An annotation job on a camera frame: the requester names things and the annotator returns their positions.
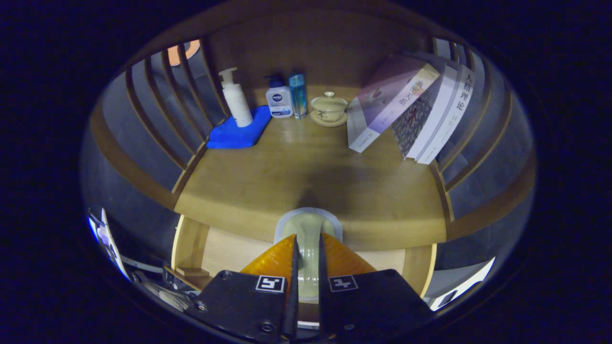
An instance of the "blue cloth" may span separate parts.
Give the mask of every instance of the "blue cloth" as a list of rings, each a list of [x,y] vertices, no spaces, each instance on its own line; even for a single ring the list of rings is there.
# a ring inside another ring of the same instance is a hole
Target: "blue cloth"
[[[207,144],[208,148],[236,149],[254,146],[272,115],[267,105],[252,110],[251,115],[253,115],[253,122],[246,127],[239,128],[234,118],[228,118],[225,123],[212,129],[211,138]]]

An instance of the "blue bottle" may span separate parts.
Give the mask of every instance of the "blue bottle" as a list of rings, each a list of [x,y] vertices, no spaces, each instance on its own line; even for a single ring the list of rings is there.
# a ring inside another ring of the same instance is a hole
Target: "blue bottle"
[[[304,74],[294,73],[289,77],[289,88],[291,89],[291,100],[293,102],[293,113],[297,119],[306,118],[306,86],[304,85]]]

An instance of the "white pump bottle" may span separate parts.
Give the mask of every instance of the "white pump bottle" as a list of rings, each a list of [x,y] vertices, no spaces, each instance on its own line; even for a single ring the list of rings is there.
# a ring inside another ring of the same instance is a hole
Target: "white pump bottle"
[[[223,70],[219,72],[219,75],[223,78],[221,81],[223,95],[228,102],[231,115],[236,120],[236,125],[238,127],[246,127],[253,122],[253,116],[251,116],[251,111],[248,109],[247,99],[244,97],[242,87],[240,87],[240,84],[234,84],[234,77],[231,72],[236,69],[234,67]]]

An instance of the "blue cap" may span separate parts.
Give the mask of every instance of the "blue cap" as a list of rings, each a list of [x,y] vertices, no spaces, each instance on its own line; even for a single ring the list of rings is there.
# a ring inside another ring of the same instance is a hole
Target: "blue cap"
[[[283,78],[278,74],[268,75],[266,76],[266,78],[270,79],[270,81],[268,81],[268,84],[271,88],[283,87],[285,85]]]
[[[304,85],[304,74],[295,74],[289,77],[289,86],[297,87]]]

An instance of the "black metal plate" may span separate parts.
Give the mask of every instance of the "black metal plate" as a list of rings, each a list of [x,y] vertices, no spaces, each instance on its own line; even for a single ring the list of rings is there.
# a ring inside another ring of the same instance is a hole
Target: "black metal plate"
[[[340,343],[386,342],[427,321],[433,312],[393,269],[353,275],[358,288],[333,291],[331,285],[349,283],[327,279],[320,289],[321,320]]]
[[[256,290],[258,281],[258,275],[220,271],[185,312],[236,337],[278,343],[287,281],[281,293]],[[198,308],[200,302],[206,310]]]

